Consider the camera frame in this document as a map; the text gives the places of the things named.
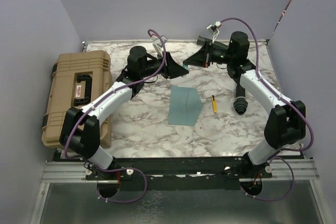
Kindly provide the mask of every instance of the lavender wall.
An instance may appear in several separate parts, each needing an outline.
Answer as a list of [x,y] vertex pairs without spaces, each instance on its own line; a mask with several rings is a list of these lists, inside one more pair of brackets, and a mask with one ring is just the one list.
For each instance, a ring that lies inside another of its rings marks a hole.
[[285,95],[307,106],[316,138],[308,155],[315,159],[331,210],[336,209],[335,12],[335,0],[293,0],[269,43]]
[[[83,40],[143,39],[148,28],[174,39],[208,36],[205,27],[236,16],[269,39],[289,0],[61,0]],[[229,21],[219,38],[244,25]]]
[[50,72],[80,38],[60,0],[0,0],[0,216],[29,223],[44,161],[41,122]]

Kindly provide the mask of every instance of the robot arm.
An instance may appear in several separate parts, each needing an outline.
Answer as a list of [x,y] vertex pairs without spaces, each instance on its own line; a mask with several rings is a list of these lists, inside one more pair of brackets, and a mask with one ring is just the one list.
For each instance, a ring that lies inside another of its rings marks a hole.
[[[157,41],[154,40],[153,44],[155,49],[160,48]],[[77,128],[70,139],[69,148],[102,169],[110,168],[114,157],[100,146],[100,126],[120,105],[131,100],[141,91],[144,86],[144,82],[141,80],[155,73],[162,61],[163,58],[160,54],[156,58],[148,54],[144,47],[131,48],[127,58],[127,66],[108,91],[81,109],[72,107],[67,111],[60,143],[66,146],[72,129],[78,120],[87,113],[82,120],[82,128]],[[160,74],[164,78],[174,79],[188,73],[188,70],[177,64],[170,53],[166,52],[165,64],[160,70]]]
[[271,86],[273,94],[258,78],[256,66],[247,59],[249,41],[246,33],[232,33],[229,45],[199,37],[198,44],[202,48],[183,61],[184,65],[208,68],[213,63],[227,64],[229,76],[237,83],[237,87],[249,91],[264,107],[269,117],[265,126],[263,139],[252,151],[244,155],[246,170],[263,165],[284,145],[293,144],[304,138],[306,125],[300,116],[287,104],[278,99],[282,97],[295,106],[304,116],[305,105],[301,101],[292,101]]

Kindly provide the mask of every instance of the pencil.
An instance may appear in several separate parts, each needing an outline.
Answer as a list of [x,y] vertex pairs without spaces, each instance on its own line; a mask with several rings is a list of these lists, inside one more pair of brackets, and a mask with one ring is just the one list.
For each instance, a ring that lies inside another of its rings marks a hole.
[[212,107],[214,109],[214,113],[217,113],[217,105],[216,105],[216,101],[215,101],[215,96],[212,96]]

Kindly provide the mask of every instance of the black cable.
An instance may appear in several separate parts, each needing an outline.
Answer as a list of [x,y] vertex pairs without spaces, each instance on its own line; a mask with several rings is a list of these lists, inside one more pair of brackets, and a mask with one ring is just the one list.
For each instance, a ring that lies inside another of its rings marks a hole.
[[91,165],[89,163],[85,162],[83,166],[85,169],[92,171]]
[[220,68],[220,67],[218,66],[218,63],[216,63],[216,66],[217,66],[219,69],[227,69],[227,68]]
[[159,77],[156,76],[156,79],[155,79],[154,81],[145,81],[144,83],[147,83],[147,84],[148,84],[148,83],[154,83],[154,82],[156,82],[156,81],[158,80],[158,78],[159,78]]

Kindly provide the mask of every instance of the marble countertop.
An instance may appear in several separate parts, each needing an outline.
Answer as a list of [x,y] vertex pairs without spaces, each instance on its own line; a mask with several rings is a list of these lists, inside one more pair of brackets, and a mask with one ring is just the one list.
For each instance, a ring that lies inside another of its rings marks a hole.
[[[87,51],[104,50],[110,55],[115,80],[126,66],[129,50],[136,45],[156,55],[151,42],[140,41],[95,42],[88,44]],[[259,42],[258,45],[260,71],[278,87],[266,43]],[[184,59],[200,49],[196,43],[188,41],[168,42],[166,47],[181,65]],[[254,43],[250,45],[248,57],[255,62]],[[189,66],[189,71],[185,78],[165,80],[159,77],[157,82],[145,84],[136,97],[113,113],[112,147],[107,150],[110,154],[115,157],[238,156],[252,150],[264,138],[266,111],[247,92],[246,113],[238,115],[235,112],[235,83],[226,70],[211,65],[208,69]],[[204,106],[195,126],[168,124],[171,86],[197,89]],[[216,97],[216,114],[213,113],[212,95]]]

